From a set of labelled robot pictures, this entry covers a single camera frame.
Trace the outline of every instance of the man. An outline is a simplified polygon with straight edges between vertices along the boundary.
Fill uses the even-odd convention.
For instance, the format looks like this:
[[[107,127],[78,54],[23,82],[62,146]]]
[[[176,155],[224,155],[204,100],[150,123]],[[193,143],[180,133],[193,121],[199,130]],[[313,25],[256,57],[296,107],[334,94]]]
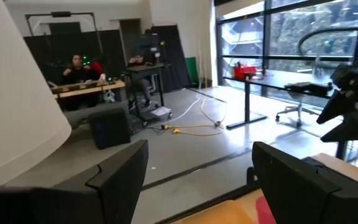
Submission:
[[[99,73],[89,65],[83,66],[82,56],[75,54],[71,60],[73,66],[67,68],[63,72],[63,84],[83,83],[87,80],[99,80],[102,78]],[[82,103],[86,103],[88,107],[94,107],[98,104],[99,93],[89,93],[86,95],[78,95],[67,98],[66,109],[68,111],[78,110]]]

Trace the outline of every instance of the white lampshade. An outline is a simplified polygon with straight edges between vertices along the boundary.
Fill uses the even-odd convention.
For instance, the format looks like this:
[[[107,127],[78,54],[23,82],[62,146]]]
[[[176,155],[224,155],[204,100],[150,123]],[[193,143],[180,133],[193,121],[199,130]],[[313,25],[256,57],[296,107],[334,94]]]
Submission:
[[[49,156],[71,127],[0,0],[0,185]]]

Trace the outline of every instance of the office chair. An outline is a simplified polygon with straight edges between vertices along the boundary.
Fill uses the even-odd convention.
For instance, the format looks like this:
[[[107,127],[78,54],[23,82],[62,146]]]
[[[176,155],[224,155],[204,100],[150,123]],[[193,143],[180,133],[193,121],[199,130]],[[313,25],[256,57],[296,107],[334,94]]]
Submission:
[[[293,92],[288,92],[288,94],[290,94],[290,96],[294,99],[294,100],[298,100],[299,104],[298,106],[286,106],[285,110],[280,111],[277,113],[276,115],[276,121],[280,120],[280,114],[287,114],[287,113],[291,113],[291,112],[298,112],[298,121],[296,122],[296,127],[299,128],[300,126],[302,126],[302,119],[301,119],[301,114],[302,112],[306,112],[309,113],[311,115],[317,115],[319,116],[318,113],[308,109],[308,108],[304,108],[303,104],[302,104],[302,100],[303,100],[303,94],[300,93],[293,93]]]

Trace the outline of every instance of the concrete floor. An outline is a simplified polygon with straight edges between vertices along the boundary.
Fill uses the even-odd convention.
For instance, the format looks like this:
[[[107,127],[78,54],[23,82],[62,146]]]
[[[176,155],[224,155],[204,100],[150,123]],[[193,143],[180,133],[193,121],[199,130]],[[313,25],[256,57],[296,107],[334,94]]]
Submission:
[[[222,119],[227,110],[223,122],[225,125],[243,120],[244,92],[227,87],[210,88],[203,92],[227,101],[223,103],[207,98],[204,110],[210,117],[215,120]],[[190,90],[164,95],[165,104],[172,109],[174,118],[186,111],[197,97],[198,94]],[[169,124],[211,124],[200,110],[204,96],[199,97],[199,102],[186,115]],[[287,105],[276,100],[251,96],[251,111],[271,118]],[[304,116],[305,125],[302,129],[295,129],[291,117],[294,117],[294,114],[282,116],[279,123],[274,119],[266,119],[208,137],[172,134],[170,131],[157,134],[149,129],[136,134],[132,137],[132,142],[138,139],[149,140],[149,163],[145,185],[222,157],[226,159],[144,190],[140,195],[132,223],[157,222],[246,184],[246,169],[252,165],[249,149],[254,141],[272,144],[299,158],[320,152],[332,155],[335,153],[335,143],[322,143],[317,136],[322,136],[340,121],[319,126],[315,123],[316,116]],[[203,134],[216,132],[213,128],[196,128],[191,131]],[[50,157],[8,185],[50,187],[125,147],[126,145],[123,145],[99,151],[94,146],[90,132],[86,128],[78,129]]]

